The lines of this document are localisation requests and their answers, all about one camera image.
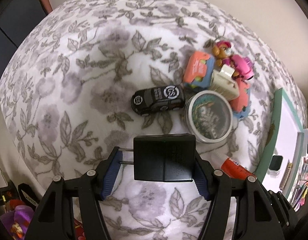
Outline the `black charger cube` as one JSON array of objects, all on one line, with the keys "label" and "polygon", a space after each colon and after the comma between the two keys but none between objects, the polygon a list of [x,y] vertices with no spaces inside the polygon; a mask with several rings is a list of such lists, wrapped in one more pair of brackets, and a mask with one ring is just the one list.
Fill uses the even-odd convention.
[{"label": "black charger cube", "polygon": [[190,134],[142,135],[133,139],[134,179],[192,181],[196,138]]}]

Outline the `orange blue case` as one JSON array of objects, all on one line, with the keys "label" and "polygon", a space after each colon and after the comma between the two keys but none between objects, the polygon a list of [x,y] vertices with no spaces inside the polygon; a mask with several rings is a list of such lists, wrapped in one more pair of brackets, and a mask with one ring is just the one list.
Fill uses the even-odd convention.
[{"label": "orange blue case", "polygon": [[185,87],[195,91],[206,90],[211,84],[215,58],[213,55],[195,51],[187,64],[183,77]]},{"label": "orange blue case", "polygon": [[238,84],[239,96],[238,98],[229,101],[230,106],[232,108],[233,115],[236,118],[241,119],[248,116],[250,112],[250,85],[242,80],[242,78],[238,78],[236,80]]}]

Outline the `gold black patterned lighter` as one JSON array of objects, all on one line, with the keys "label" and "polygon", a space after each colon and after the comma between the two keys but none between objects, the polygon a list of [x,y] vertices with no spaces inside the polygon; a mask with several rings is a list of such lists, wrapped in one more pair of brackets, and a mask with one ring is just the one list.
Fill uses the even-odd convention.
[{"label": "gold black patterned lighter", "polygon": [[279,189],[281,191],[283,191],[285,189],[285,186],[287,184],[287,181],[289,180],[289,176],[290,176],[290,173],[292,171],[292,167],[293,167],[293,164],[292,163],[288,163],[287,164],[287,167],[285,169],[285,172],[284,172],[284,175],[282,177],[282,180],[281,180],[281,183],[279,185]]}]

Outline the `pink pup toy figure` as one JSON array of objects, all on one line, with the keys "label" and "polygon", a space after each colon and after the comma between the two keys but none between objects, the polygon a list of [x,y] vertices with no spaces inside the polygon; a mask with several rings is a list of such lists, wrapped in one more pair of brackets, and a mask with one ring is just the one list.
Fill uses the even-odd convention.
[{"label": "pink pup toy figure", "polygon": [[221,40],[213,45],[212,54],[216,59],[216,66],[221,67],[223,62],[230,58],[234,53],[231,48],[231,43],[229,41]]}]

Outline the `floral white blanket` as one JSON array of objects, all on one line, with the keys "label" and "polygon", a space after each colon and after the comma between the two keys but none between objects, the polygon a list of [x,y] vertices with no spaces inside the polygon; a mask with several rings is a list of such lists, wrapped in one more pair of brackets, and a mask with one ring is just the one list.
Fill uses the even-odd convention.
[{"label": "floral white blanket", "polygon": [[275,92],[285,90],[303,126],[306,101],[267,44],[201,0],[68,0],[51,12],[21,43],[0,79],[1,110],[19,154],[47,191],[55,176],[79,178],[115,146],[124,148],[112,192],[99,202],[110,239],[198,239],[211,202],[193,178],[134,179],[133,139],[193,135],[184,122],[185,106],[140,116],[131,97],[138,90],[178,85],[186,104],[203,91],[183,84],[191,55],[213,55],[221,40],[254,64],[254,77],[244,80],[250,112],[241,119],[233,115],[223,141],[196,141],[194,153],[210,164],[214,153],[227,155],[255,175]]}]

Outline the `white smart watch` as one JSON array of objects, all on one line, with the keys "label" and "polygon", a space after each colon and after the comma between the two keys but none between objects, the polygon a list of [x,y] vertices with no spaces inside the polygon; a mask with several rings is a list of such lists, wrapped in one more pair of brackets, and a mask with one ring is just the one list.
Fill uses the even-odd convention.
[{"label": "white smart watch", "polygon": [[281,170],[283,156],[273,155],[267,170],[267,174],[271,176],[277,176]]}]

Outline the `teal white tray box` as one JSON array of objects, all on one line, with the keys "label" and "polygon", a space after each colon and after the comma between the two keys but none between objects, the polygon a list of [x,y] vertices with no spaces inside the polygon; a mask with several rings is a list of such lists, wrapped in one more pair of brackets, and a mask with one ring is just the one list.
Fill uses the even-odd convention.
[{"label": "teal white tray box", "polygon": [[[285,169],[288,163],[292,163],[289,180],[285,189],[281,191],[288,200],[292,198],[301,161],[306,156],[305,145],[307,142],[308,135],[291,100],[284,89],[278,89],[274,94],[274,106],[267,141],[255,171],[255,175],[267,190],[281,191],[279,185]],[[283,156],[281,170],[277,176],[267,174],[273,155]]]}]

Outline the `red white glue bottle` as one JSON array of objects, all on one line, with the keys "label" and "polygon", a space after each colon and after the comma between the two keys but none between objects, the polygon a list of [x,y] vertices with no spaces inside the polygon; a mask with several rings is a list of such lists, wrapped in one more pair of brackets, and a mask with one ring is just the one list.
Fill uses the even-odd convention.
[{"label": "red white glue bottle", "polygon": [[215,170],[222,170],[231,178],[240,180],[245,180],[250,176],[256,178],[254,174],[246,170],[237,161],[224,154],[214,153],[211,156],[211,165]]}]

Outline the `round tin with pearls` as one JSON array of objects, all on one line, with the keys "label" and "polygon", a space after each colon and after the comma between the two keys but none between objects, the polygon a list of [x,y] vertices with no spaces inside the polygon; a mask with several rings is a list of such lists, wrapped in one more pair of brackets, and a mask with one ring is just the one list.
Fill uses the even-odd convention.
[{"label": "round tin with pearls", "polygon": [[232,119],[225,97],[212,90],[195,94],[185,105],[184,122],[201,143],[215,144],[226,139],[232,129]]}]

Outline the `black toy car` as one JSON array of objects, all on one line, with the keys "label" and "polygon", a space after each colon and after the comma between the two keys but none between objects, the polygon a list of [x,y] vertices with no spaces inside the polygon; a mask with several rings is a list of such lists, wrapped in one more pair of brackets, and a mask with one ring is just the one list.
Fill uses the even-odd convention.
[{"label": "black toy car", "polygon": [[167,85],[136,91],[131,97],[131,107],[140,116],[158,112],[178,110],[185,106],[185,95],[181,86]]}]

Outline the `cream hair claw clip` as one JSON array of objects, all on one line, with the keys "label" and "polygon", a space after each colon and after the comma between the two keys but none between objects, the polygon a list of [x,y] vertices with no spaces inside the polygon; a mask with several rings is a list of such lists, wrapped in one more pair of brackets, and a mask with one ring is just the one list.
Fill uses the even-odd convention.
[{"label": "cream hair claw clip", "polygon": [[237,82],[232,78],[234,68],[224,64],[220,71],[213,70],[209,90],[213,90],[231,101],[239,97]]}]

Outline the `pink kids watch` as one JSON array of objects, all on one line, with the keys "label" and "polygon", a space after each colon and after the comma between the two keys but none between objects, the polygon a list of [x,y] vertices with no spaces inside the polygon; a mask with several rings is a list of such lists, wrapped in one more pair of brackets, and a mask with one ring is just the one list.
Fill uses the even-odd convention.
[{"label": "pink kids watch", "polygon": [[235,71],[232,75],[234,79],[240,77],[242,80],[250,80],[254,77],[254,64],[249,57],[241,57],[234,54],[222,60],[222,64],[234,68]]}]

